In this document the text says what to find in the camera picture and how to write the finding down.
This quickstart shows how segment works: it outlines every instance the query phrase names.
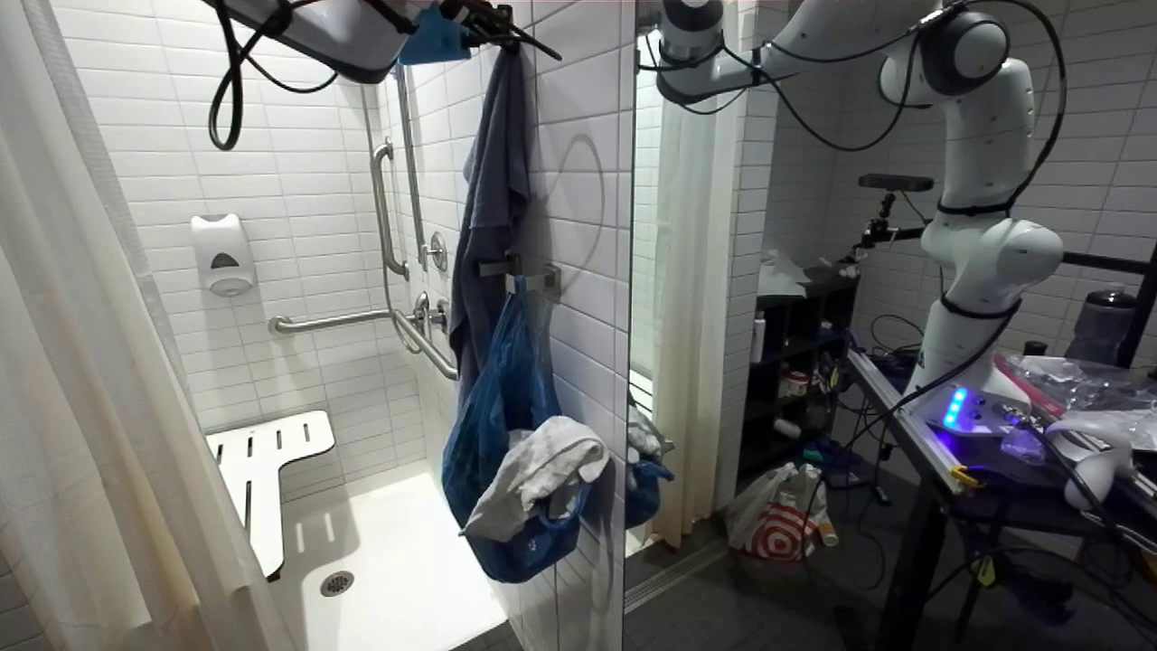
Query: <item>shower bench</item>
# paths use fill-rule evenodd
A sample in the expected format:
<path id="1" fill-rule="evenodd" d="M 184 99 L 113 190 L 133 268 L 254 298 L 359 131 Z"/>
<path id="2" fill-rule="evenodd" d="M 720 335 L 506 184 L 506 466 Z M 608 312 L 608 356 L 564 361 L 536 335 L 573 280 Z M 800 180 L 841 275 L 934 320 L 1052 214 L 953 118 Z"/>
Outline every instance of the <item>shower bench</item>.
<path id="1" fill-rule="evenodd" d="M 289 419 L 215 430 L 204 441 L 232 496 L 232 505 L 241 515 L 261 571 L 266 579 L 278 579 L 284 565 L 280 466 L 331 448 L 329 415 L 298 413 Z"/>

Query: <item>white towel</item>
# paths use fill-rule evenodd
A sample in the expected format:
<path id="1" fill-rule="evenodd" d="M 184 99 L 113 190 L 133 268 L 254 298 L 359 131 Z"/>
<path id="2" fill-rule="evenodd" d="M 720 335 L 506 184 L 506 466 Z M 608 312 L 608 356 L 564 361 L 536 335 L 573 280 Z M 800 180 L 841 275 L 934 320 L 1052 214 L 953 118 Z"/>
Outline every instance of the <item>white towel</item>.
<path id="1" fill-rule="evenodd" d="M 572 514 L 577 483 L 596 479 L 605 466 L 605 437 L 568 415 L 554 415 L 506 450 L 464 532 L 508 543 L 538 499 L 549 499 L 549 515 Z"/>

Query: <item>white shower curtain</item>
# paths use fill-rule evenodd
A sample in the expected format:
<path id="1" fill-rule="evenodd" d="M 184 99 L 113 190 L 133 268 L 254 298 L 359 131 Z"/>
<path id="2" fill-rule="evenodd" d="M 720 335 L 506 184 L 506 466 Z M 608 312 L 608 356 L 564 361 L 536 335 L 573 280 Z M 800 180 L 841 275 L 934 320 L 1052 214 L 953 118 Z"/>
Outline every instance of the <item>white shower curtain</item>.
<path id="1" fill-rule="evenodd" d="M 0 558 L 49 646 L 289 646 L 42 0 L 0 0 Z"/>
<path id="2" fill-rule="evenodd" d="M 755 3 L 728 3 L 731 39 L 750 39 Z M 720 115 L 660 107 L 653 253 L 653 427 L 676 479 L 649 532 L 681 544 L 720 502 L 728 424 L 728 313 L 746 99 Z"/>

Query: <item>black cable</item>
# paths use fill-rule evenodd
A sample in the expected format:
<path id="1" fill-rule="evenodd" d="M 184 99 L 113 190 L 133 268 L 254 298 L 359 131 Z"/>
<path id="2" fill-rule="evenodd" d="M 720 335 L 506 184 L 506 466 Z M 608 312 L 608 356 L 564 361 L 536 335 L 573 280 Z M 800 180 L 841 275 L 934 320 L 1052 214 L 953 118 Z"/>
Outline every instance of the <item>black cable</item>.
<path id="1" fill-rule="evenodd" d="M 872 424 L 863 427 L 863 419 L 869 419 L 869 413 L 857 413 L 857 433 L 841 443 L 841 450 L 846 455 L 852 455 L 852 443 L 872 430 Z M 811 488 L 811 499 L 807 499 L 807 515 L 811 515 L 811 508 L 814 508 L 814 502 L 817 502 L 817 496 L 819 496 L 819 488 L 825 488 L 825 478 Z M 832 579 L 828 571 L 819 571 L 817 565 L 814 565 L 814 558 L 801 558 L 801 571 L 807 571 L 807 579 L 817 585 L 817 579 L 825 579 L 828 585 L 836 585 L 836 590 L 841 590 L 841 594 L 869 594 L 869 590 L 877 590 L 884 579 L 889 579 L 889 558 L 884 558 L 884 544 L 882 544 L 882 538 L 873 533 L 873 532 L 869 532 L 863 527 L 863 515 L 857 515 L 857 523 L 852 523 L 852 532 L 861 533 L 861 538 L 869 538 L 872 543 L 872 548 L 873 548 L 873 573 L 872 573 L 872 581 L 840 581 L 840 579 Z"/>
<path id="2" fill-rule="evenodd" d="M 1054 118 L 1052 118 L 1052 131 L 1049 131 L 1035 165 L 1026 171 L 1026 177 L 1010 194 L 1010 210 L 1006 214 L 1011 214 L 1014 198 L 1026 190 L 1026 184 L 1038 177 L 1038 171 L 1046 165 L 1046 157 L 1052 156 L 1052 149 L 1060 140 L 1060 126 L 1063 126 L 1063 115 L 1066 115 L 1066 99 L 1071 99 L 1071 72 L 1066 72 L 1066 60 L 1063 60 L 1060 33 L 1054 33 L 1052 18 L 1041 8 L 1035 8 L 1026 0 L 977 0 L 977 3 L 1011 3 L 1011 8 L 1020 8 L 1026 15 L 1035 15 L 1041 20 L 1041 30 L 1049 37 L 1049 48 L 1052 48 L 1052 57 L 1054 57 L 1054 79 L 1060 79 Z"/>
<path id="3" fill-rule="evenodd" d="M 720 110 L 728 110 L 735 99 L 741 99 L 749 91 L 735 91 L 722 106 L 717 106 L 717 107 L 691 107 L 691 106 L 681 106 L 683 110 L 691 110 L 691 115 L 720 115 Z"/>
<path id="4" fill-rule="evenodd" d="M 232 15 L 227 15 L 227 3 L 224 0 L 212 0 L 212 11 L 215 11 L 215 26 L 219 26 L 219 37 L 224 37 L 224 51 L 227 51 L 227 67 L 212 91 L 212 99 L 211 99 L 211 140 L 212 149 L 219 151 L 232 151 L 241 136 L 241 122 L 247 122 L 247 60 L 254 52 L 254 48 L 266 37 L 266 33 L 278 33 L 291 20 L 291 11 L 302 8 L 302 3 L 314 3 L 314 0 L 284 0 L 278 3 L 254 33 L 250 39 L 239 48 L 239 37 L 232 30 Z M 227 118 L 227 131 L 219 136 L 219 106 L 224 106 L 224 95 L 232 98 L 232 118 Z"/>
<path id="5" fill-rule="evenodd" d="M 923 394 L 949 384 L 957 371 L 966 371 L 972 361 L 979 361 L 979 356 L 988 355 L 988 345 L 993 345 L 993 343 L 1002 341 L 1002 332 L 1010 329 L 1011 313 L 1014 313 L 1014 307 L 1002 318 L 1002 325 L 999 325 L 966 361 L 949 366 L 949 368 L 946 368 L 944 374 L 937 374 L 934 384 L 905 394 L 889 413 L 900 413 L 900 407 L 910 403 L 916 396 L 923 396 Z"/>
<path id="6" fill-rule="evenodd" d="M 869 136 L 869 140 L 861 140 L 861 144 L 841 144 L 841 140 L 825 136 L 817 126 L 811 126 L 811 122 L 801 118 L 801 110 L 791 106 L 788 91 L 783 91 L 766 67 L 746 60 L 746 57 L 735 52 L 731 48 L 722 48 L 722 51 L 728 51 L 738 66 L 746 66 L 755 79 L 770 81 L 775 95 L 782 98 L 782 106 L 788 107 L 788 115 L 791 115 L 814 140 L 819 140 L 825 149 L 836 149 L 836 151 L 869 151 L 869 149 L 882 144 L 882 140 L 900 126 L 900 118 L 905 118 L 905 110 L 908 110 L 908 95 L 910 95 L 910 75 L 916 75 L 916 66 L 910 66 L 910 60 L 916 60 L 916 51 L 919 51 L 919 33 L 910 33 L 908 67 L 905 67 L 905 91 L 900 91 L 900 99 L 897 99 L 889 122 L 884 122 L 873 136 Z"/>
<path id="7" fill-rule="evenodd" d="M 337 72 L 329 72 L 329 75 L 325 75 L 320 81 L 314 81 L 314 85 L 291 85 L 291 81 L 278 79 L 273 72 L 266 72 L 256 57 L 250 57 L 250 66 L 254 66 L 266 81 L 280 85 L 284 95 L 320 95 L 325 85 L 337 81 Z"/>
<path id="8" fill-rule="evenodd" d="M 910 210 L 923 224 L 934 224 L 934 215 L 930 215 L 924 210 L 919 210 L 908 190 L 900 190 L 900 198 L 908 201 L 908 210 Z"/>

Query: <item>cloth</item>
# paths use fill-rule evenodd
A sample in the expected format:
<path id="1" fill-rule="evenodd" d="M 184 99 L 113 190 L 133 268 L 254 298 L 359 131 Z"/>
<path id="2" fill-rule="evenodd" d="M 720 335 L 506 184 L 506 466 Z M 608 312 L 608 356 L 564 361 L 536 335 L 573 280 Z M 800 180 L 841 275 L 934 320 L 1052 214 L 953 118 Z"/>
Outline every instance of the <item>cloth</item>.
<path id="1" fill-rule="evenodd" d="M 450 329 L 449 343 L 460 361 L 460 394 L 466 396 L 501 313 L 506 256 L 517 245 L 517 226 L 531 198 L 529 174 L 529 95 L 524 66 L 514 48 L 495 60 L 483 95 L 473 156 L 466 161 L 466 214 L 450 271 Z"/>
<path id="2" fill-rule="evenodd" d="M 572 514 L 573 490 L 591 483 L 605 466 L 605 437 L 568 415 L 554 415 L 506 450 L 464 532 L 508 543 L 543 499 L 549 502 L 549 515 Z"/>

